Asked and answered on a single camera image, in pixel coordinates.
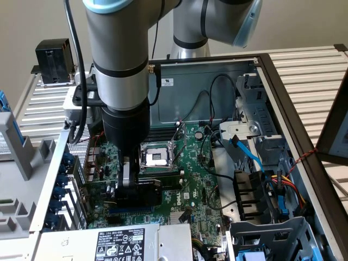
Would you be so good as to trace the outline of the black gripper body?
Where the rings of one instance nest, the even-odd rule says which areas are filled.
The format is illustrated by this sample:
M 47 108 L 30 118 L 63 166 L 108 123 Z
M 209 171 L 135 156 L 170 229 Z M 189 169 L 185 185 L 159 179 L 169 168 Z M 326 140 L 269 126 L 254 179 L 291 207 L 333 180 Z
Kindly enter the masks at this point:
M 121 157 L 129 157 L 149 134 L 149 100 L 145 99 L 131 110 L 103 107 L 102 119 L 107 140 L 118 148 Z

